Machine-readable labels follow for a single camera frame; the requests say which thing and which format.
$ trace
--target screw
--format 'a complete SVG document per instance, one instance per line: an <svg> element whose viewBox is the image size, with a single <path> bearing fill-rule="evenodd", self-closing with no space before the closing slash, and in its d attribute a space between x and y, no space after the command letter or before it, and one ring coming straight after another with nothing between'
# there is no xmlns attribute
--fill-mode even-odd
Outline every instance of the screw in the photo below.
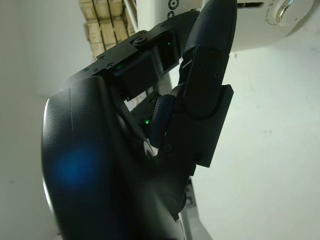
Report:
<svg viewBox="0 0 320 240"><path fill-rule="evenodd" d="M143 35L145 33L146 33L146 31L141 31L141 32L139 32L139 36L141 36L141 35Z"/></svg>
<svg viewBox="0 0 320 240"><path fill-rule="evenodd" d="M221 74L220 74L220 72L215 72L214 74L213 74L213 76L215 77L215 78L220 78L221 77Z"/></svg>
<svg viewBox="0 0 320 240"><path fill-rule="evenodd" d="M135 44L141 45L147 41L147 38L145 36L139 36L134 40Z"/></svg>
<svg viewBox="0 0 320 240"><path fill-rule="evenodd" d="M113 67L114 65L115 65L114 62L110 62L110 63L106 66L106 68L109 69L109 68Z"/></svg>
<svg viewBox="0 0 320 240"><path fill-rule="evenodd" d="M198 152L193 156L193 161L195 163L200 163L202 158L203 158L202 154L200 152Z"/></svg>
<svg viewBox="0 0 320 240"><path fill-rule="evenodd" d="M164 146L164 152L170 154L174 151L174 147L170 144Z"/></svg>

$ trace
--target cardboard box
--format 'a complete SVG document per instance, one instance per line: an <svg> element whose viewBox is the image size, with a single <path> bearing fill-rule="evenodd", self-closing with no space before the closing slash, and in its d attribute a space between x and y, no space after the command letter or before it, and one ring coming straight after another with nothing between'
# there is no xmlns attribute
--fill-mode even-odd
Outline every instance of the cardboard box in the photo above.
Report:
<svg viewBox="0 0 320 240"><path fill-rule="evenodd" d="M109 50L110 48L113 48L117 44L106 44L104 45L105 50Z"/></svg>
<svg viewBox="0 0 320 240"><path fill-rule="evenodd" d="M80 2L79 5L85 20L87 21L97 20L96 10L94 7L94 3L92 1Z"/></svg>
<svg viewBox="0 0 320 240"><path fill-rule="evenodd" d="M127 33L129 35L129 37L131 37L132 35L134 35L136 32L135 32L135 29L134 29L134 26L132 24L132 21L131 21L131 18L130 18L130 15L128 13L128 9L125 8L125 19L126 19L126 30L127 30Z"/></svg>
<svg viewBox="0 0 320 240"><path fill-rule="evenodd" d="M92 0L78 0L79 4L92 3Z"/></svg>
<svg viewBox="0 0 320 240"><path fill-rule="evenodd" d="M91 48L92 48L93 56L95 58L106 51L105 45L102 42L101 43L92 43Z"/></svg>
<svg viewBox="0 0 320 240"><path fill-rule="evenodd" d="M112 17L120 17L123 11L122 0L109 0Z"/></svg>
<svg viewBox="0 0 320 240"><path fill-rule="evenodd" d="M111 19L108 0L93 0L93 4L99 21Z"/></svg>
<svg viewBox="0 0 320 240"><path fill-rule="evenodd" d="M117 44L114 27L111 21L104 21L100 23L102 39L105 46Z"/></svg>
<svg viewBox="0 0 320 240"><path fill-rule="evenodd" d="M100 31L100 25L98 21L88 22L86 24L88 33L89 33L89 41L92 44L102 43L102 36Z"/></svg>
<svg viewBox="0 0 320 240"><path fill-rule="evenodd" d="M113 26L117 43L120 43L128 38L127 29L121 18L114 19Z"/></svg>

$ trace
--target black curved object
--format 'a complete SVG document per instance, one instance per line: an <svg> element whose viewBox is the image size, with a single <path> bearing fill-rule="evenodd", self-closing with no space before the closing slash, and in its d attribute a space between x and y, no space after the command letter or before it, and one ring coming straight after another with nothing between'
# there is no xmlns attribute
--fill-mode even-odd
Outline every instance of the black curved object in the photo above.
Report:
<svg viewBox="0 0 320 240"><path fill-rule="evenodd" d="M236 0L209 0L194 23L184 54L195 47L230 53L237 23Z"/></svg>
<svg viewBox="0 0 320 240"><path fill-rule="evenodd" d="M195 22L197 16L184 13L136 33L98 56L48 100L43 180L64 240L184 239L177 220L186 185L196 164L210 166L233 94L230 86L220 86L235 33L236 0L211 0ZM136 43L142 36L145 42ZM150 133L141 127L145 119L134 117L124 100L176 66L184 47L194 55L182 75L183 91L167 108L173 113L165 118L158 155L152 157ZM144 101L150 106L148 97Z"/></svg>
<svg viewBox="0 0 320 240"><path fill-rule="evenodd" d="M150 181L143 139L121 120L102 77L48 100L41 154L64 240L183 240Z"/></svg>

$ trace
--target silver knob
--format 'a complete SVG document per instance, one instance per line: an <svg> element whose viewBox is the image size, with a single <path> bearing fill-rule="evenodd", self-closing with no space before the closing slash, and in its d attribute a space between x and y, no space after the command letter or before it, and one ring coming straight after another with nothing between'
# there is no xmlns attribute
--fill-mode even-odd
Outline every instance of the silver knob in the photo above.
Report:
<svg viewBox="0 0 320 240"><path fill-rule="evenodd" d="M276 15L276 22L282 27L297 24L310 11L314 0L285 0Z"/></svg>

